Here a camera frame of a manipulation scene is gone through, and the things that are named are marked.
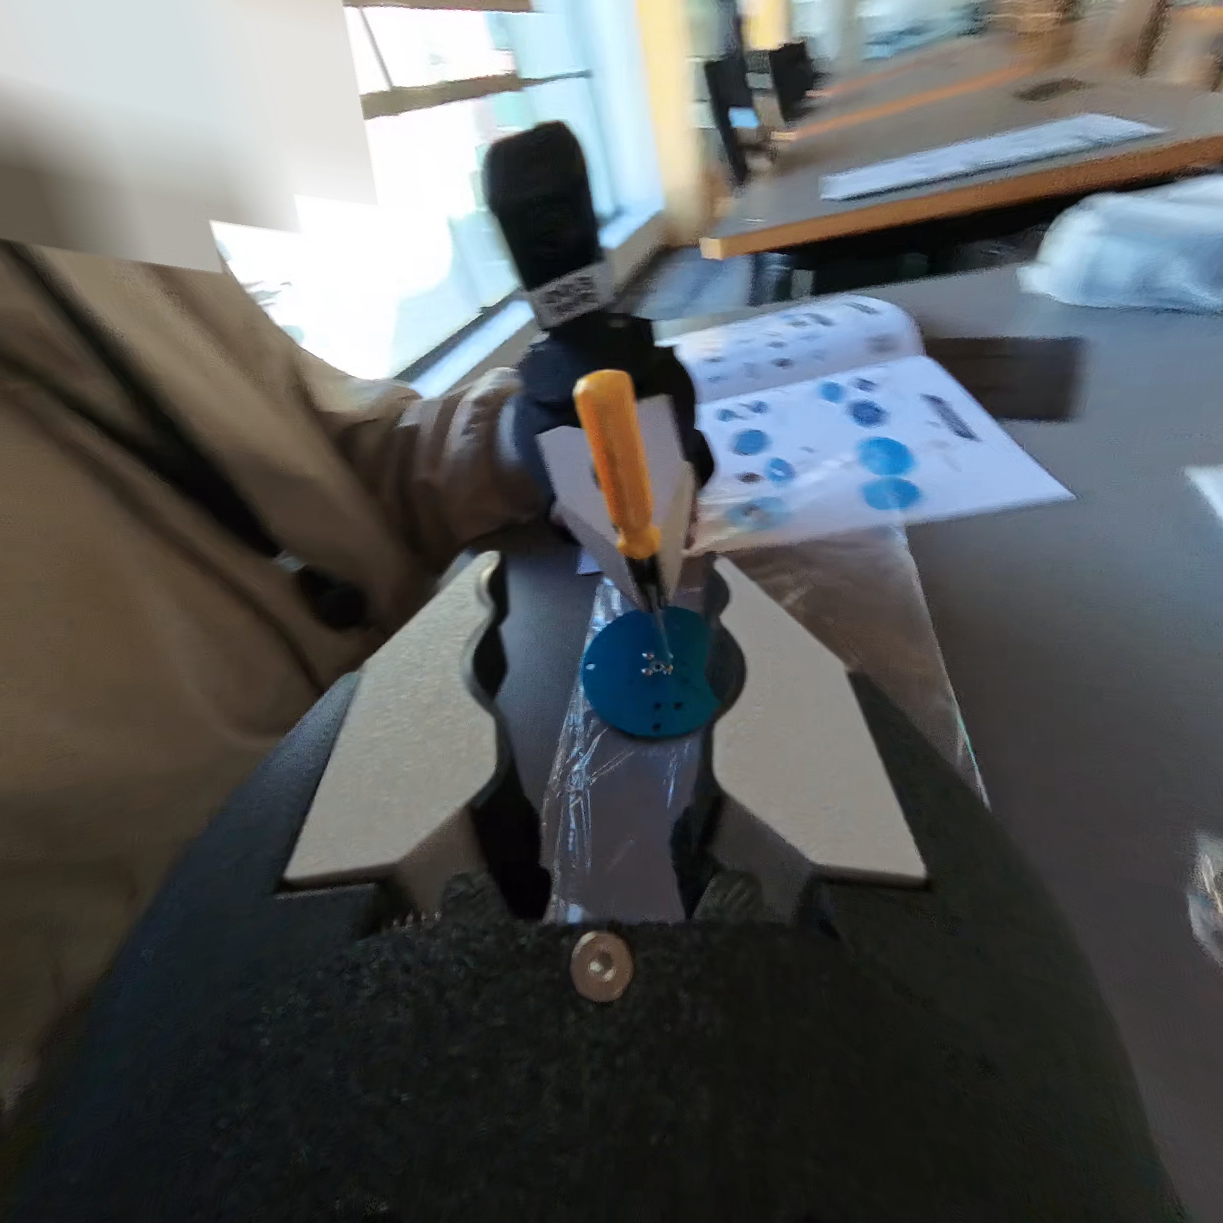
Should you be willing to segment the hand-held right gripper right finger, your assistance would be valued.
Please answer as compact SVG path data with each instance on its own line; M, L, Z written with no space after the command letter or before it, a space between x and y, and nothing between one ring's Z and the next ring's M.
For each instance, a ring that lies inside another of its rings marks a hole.
M714 842L769 883L814 873L924 883L911 832L847 666L730 558L718 624L745 659L739 694L713 727L727 805Z

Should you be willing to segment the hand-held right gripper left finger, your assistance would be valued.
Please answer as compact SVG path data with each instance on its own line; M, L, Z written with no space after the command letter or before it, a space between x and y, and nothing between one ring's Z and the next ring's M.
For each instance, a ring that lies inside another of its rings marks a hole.
M286 886L446 888L488 870L474 807L500 746L474 665L497 624L500 566L477 554L362 666Z

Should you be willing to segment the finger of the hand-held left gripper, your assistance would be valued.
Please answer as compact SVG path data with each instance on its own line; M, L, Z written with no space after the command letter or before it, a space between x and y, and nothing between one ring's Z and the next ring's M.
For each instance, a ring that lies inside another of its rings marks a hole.
M662 532L657 561L665 596L670 599L679 585L694 522L697 474L685 455L672 400L640 400L637 413L650 467L653 521Z
M555 493L555 508L583 550L634 607L647 607L630 561L619 551L614 525L598 480L587 433L563 425L536 436L545 471Z

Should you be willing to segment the yellow handled screwdriver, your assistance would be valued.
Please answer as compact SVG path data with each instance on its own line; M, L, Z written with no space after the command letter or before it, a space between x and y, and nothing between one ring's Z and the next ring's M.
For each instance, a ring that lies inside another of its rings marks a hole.
M649 451L632 376L615 369L590 372L576 382L574 403L609 521L616 531L616 547L653 617L660 641L654 659L669 672L675 666L675 653L665 618L663 534L653 519Z

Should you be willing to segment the teal round metal plate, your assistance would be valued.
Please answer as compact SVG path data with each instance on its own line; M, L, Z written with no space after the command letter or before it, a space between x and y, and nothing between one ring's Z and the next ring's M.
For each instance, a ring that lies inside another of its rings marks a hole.
M608 726L638 739L679 739L723 707L710 679L713 631L701 612L669 605L666 650L657 624L641 609L614 618L587 646L580 678Z

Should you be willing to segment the person's left forearm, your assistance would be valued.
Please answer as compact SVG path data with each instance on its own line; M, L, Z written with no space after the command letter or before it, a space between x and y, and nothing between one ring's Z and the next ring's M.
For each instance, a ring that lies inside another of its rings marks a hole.
M317 368L331 442L416 561L440 575L469 545L542 518L554 496L533 468L523 378L496 368L427 398L392 379Z

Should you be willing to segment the large window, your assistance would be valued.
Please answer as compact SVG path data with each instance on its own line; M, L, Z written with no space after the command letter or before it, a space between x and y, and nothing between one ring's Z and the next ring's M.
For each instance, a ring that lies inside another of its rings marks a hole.
M528 328L483 170L558 119L587 161L615 283L659 248L635 2L344 2L375 202L296 197L290 228L216 221L231 270L293 339L363 376L458 379Z

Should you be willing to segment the clear plastic bag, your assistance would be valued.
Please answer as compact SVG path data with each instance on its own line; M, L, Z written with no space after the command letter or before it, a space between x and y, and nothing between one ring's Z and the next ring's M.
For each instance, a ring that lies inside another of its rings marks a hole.
M937 767L950 767L954 794L985 797L903 526L759 545L729 558L847 666L918 847L919 815L928 807L919 787ZM681 602L713 631L713 687L723 707L708 726L663 740L624 735L590 707L574 665L544 796L551 922L681 922L723 870L750 876L768 917L781 921L793 920L819 883L918 890L934 877L932 851L921 847L924 883L819 870L804 883L769 883L715 848L727 799L713 775L713 727L745 676L743 655L720 627L729 593L714 572L717 560L686 561L679 589Z

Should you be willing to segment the black office chair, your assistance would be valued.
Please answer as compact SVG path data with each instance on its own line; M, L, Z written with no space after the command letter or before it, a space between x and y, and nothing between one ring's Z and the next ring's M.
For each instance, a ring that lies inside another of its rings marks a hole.
M704 65L708 106L731 190L740 193L759 165L777 158L784 133L814 114L829 72L806 40L743 50Z

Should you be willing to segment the assembly guide booklet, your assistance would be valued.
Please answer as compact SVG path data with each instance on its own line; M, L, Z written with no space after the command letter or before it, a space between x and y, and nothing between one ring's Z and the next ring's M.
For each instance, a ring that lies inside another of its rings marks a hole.
M742 551L1074 497L870 295L804 299L673 344L714 455L694 548Z

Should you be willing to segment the person's beige jacket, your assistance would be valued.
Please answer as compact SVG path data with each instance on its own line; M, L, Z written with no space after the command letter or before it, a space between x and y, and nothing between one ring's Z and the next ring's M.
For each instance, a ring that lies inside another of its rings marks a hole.
M6 238L2 331L8 1126L186 848L445 570L317 413L347 372L232 272Z

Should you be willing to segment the wood edged office table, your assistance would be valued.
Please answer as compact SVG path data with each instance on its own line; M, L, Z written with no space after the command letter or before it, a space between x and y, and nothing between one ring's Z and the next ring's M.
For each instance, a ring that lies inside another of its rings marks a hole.
M849 200L822 195L823 178L835 173L1087 112L1144 122L1157 132ZM774 167L748 184L727 215L701 235L704 256L726 260L877 234L1142 184L1219 162L1222 100L1221 93L1078 65L1005 68L820 119L803 132L787 132L781 148Z

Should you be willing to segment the black metal plate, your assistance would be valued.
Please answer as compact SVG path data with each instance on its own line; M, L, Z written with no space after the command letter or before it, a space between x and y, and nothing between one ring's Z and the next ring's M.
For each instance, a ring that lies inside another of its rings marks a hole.
M928 337L928 353L998 420L1055 423L1078 410L1081 337Z

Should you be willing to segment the printed paper sheet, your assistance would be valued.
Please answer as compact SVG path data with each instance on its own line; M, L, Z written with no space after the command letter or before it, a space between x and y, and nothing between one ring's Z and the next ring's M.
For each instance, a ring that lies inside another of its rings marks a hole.
M1167 130L1107 113L1078 113L832 173L820 181L820 197L829 202L863 199L1135 142Z

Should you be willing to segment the white crumpled plastic bag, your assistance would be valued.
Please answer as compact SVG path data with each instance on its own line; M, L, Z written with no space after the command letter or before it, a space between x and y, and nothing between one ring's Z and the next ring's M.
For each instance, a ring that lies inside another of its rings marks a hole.
M1077 307L1219 314L1222 174L1094 193L1052 222L1017 276Z

